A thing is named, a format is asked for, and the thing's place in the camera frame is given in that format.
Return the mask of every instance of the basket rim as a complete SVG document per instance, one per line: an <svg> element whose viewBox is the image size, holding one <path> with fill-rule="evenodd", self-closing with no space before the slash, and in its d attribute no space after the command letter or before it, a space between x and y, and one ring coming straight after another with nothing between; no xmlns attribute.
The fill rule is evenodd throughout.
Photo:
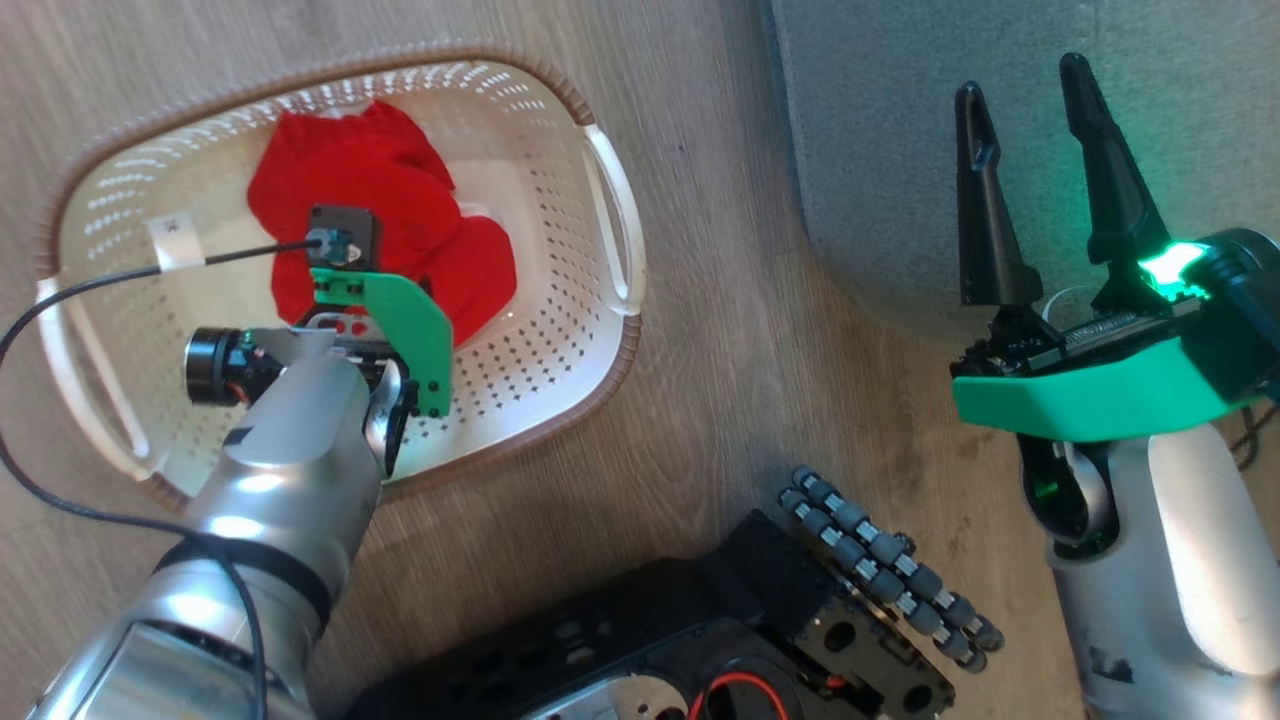
<svg viewBox="0 0 1280 720"><path fill-rule="evenodd" d="M338 60L321 61L265 81L192 97L183 104L138 117L93 138L64 165L54 182L54 191L36 222L35 237L32 238L36 279L54 278L61 273L61 249L58 238L61 234L67 206L70 205L72 196L84 178L113 155L197 120L276 95L353 76L447 61L502 63L524 70L545 85L559 99L576 124L590 126L595 123L595 115L586 100L559 68L495 40L444 40L397 45Z"/></svg>
<svg viewBox="0 0 1280 720"><path fill-rule="evenodd" d="M56 278L61 272L59 236L67 208L70 205L72 196L84 178L113 155L201 119L276 95L353 76L445 61L492 61L517 68L545 85L564 105L564 109L568 110L570 117L577 126L586 127L595 124L595 115L591 113L590 106L588 106L586 100L556 65L497 40L444 40L392 46L338 60L321 61L266 81L192 97L183 104L142 115L114 128L104 136L96 137L64 165L35 228L32 245L37 281ZM635 361L636 347L640 342L640 325L639 314L623 315L622 334L613 364L600 380L600 384L577 405L550 420L534 425L489 447L458 457L444 465L424 470L415 477L387 484L383 489L381 501L398 500L460 479L479 465L507 457L538 445L576 425L588 415L599 410L617 392ZM137 484L154 501L174 512L182 512L191 501L191 496L169 482L159 471L138 480Z"/></svg>

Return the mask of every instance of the green plastic part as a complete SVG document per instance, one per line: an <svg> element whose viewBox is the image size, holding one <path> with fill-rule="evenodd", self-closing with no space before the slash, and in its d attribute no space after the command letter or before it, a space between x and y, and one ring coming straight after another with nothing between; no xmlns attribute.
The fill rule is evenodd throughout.
<svg viewBox="0 0 1280 720"><path fill-rule="evenodd" d="M960 377L951 393L966 423L1065 442L1185 430L1247 404L1225 402L1179 338L1116 363L1052 375Z"/></svg>
<svg viewBox="0 0 1280 720"><path fill-rule="evenodd" d="M453 324L408 278L312 268L316 302L361 305L417 380L417 406L429 418L449 414L453 397Z"/></svg>

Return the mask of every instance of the red towel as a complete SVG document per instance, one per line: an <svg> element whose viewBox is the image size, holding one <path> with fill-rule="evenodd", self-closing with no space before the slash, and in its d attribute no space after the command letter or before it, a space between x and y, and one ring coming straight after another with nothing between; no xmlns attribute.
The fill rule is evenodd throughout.
<svg viewBox="0 0 1280 720"><path fill-rule="evenodd" d="M507 233L462 218L453 178L412 118L374 102L360 115L285 114L248 186L248 206L276 242L306 236L314 205L367 208L383 223L379 270L430 287L461 345L516 292ZM276 311L297 323L314 305L301 252L275 256Z"/></svg>

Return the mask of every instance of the white label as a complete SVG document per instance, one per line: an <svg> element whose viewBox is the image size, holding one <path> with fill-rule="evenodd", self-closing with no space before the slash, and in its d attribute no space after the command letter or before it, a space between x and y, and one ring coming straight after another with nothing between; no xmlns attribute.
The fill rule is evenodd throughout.
<svg viewBox="0 0 1280 720"><path fill-rule="evenodd" d="M147 220L147 231L151 232L151 243L161 272L205 264L205 251L200 247L200 236L196 234L191 213L183 210L152 218Z"/></svg>

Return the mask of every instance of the laundry basket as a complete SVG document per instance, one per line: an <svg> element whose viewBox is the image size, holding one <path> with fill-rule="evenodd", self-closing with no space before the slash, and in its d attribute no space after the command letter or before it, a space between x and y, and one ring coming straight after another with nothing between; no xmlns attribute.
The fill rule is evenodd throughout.
<svg viewBox="0 0 1280 720"><path fill-rule="evenodd" d="M375 99L424 128L463 214L506 228L517 274L511 304L456 351L451 413L411 420L392 497L570 427L635 356L645 278L635 201L586 102L549 65L486 44L396 49L146 118L68 169L37 233L37 293L155 264L156 218L184 218L205 255L274 243L244 193L280 114ZM87 439L170 507L200 489L243 414L187 398L187 338L200 325L279 325L270 268L266 256L166 272L41 316Z"/></svg>

